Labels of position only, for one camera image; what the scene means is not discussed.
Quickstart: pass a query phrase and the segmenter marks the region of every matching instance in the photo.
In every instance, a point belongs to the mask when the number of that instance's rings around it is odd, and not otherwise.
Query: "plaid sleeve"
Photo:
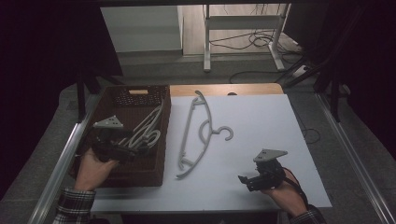
[[[320,211],[314,206],[309,204],[309,210],[297,217],[294,217],[290,220],[291,224],[325,224],[323,215]]]
[[[94,191],[63,189],[53,223],[88,223],[95,194]]]

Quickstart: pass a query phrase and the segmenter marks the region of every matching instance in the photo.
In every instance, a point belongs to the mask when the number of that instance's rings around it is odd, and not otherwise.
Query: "hand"
[[[288,179],[298,184],[291,172],[285,169],[285,173]],[[307,211],[303,198],[292,185],[285,181],[276,189],[262,189],[261,192],[270,196],[280,208],[293,217],[297,217]]]
[[[75,190],[91,191],[99,187],[116,167],[118,161],[101,162],[90,148],[82,157],[79,166]]]

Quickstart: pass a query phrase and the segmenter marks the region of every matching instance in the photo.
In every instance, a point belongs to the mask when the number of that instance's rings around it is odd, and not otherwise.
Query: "brown basket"
[[[92,145],[98,130],[89,129],[100,120],[117,116],[125,130],[133,130],[155,107],[163,101],[163,112],[156,129],[161,136],[145,156],[134,157],[133,161],[113,169],[101,187],[152,187],[163,184],[166,133],[171,112],[169,86],[112,86],[107,87],[87,124],[77,154],[83,154]],[[73,162],[69,174],[76,176],[78,159]]]

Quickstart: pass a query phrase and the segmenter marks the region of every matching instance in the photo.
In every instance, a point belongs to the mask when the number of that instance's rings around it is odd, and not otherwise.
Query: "gray floor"
[[[232,74],[242,71],[275,71],[267,54],[214,57],[212,71],[203,71],[202,57],[182,57],[177,53],[122,54],[124,77],[131,85],[230,83]],[[250,73],[232,79],[232,83],[274,82],[280,74]],[[328,223],[382,223],[371,199],[356,175],[345,149],[327,120],[312,90],[312,77],[284,90],[295,108],[308,148],[332,203],[322,209]],[[101,80],[103,86],[110,83]],[[0,202],[0,223],[26,223],[45,187],[78,116],[76,87],[66,88],[60,104],[35,152]],[[340,99],[341,123],[361,161],[386,199],[390,211],[396,211],[396,163],[370,130]],[[66,176],[63,186],[73,181]],[[53,207],[46,223],[53,218]],[[120,223],[117,215],[109,217]]]

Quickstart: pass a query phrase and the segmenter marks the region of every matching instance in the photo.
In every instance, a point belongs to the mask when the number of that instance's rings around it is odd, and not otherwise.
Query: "white table surface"
[[[229,126],[233,139],[225,141],[226,131],[212,135],[207,152],[194,170],[178,180],[177,165],[191,100],[172,97],[171,117],[166,136],[163,185],[149,188],[98,189],[92,212],[191,213],[269,211],[275,203],[258,191],[250,192],[238,175],[257,176],[253,158],[263,148],[286,150],[278,158],[300,181],[308,201],[316,207],[331,207],[316,166],[286,94],[249,96],[206,96],[212,113],[213,129]],[[199,154],[204,144],[198,137],[207,119],[205,107],[192,114],[187,158]]]

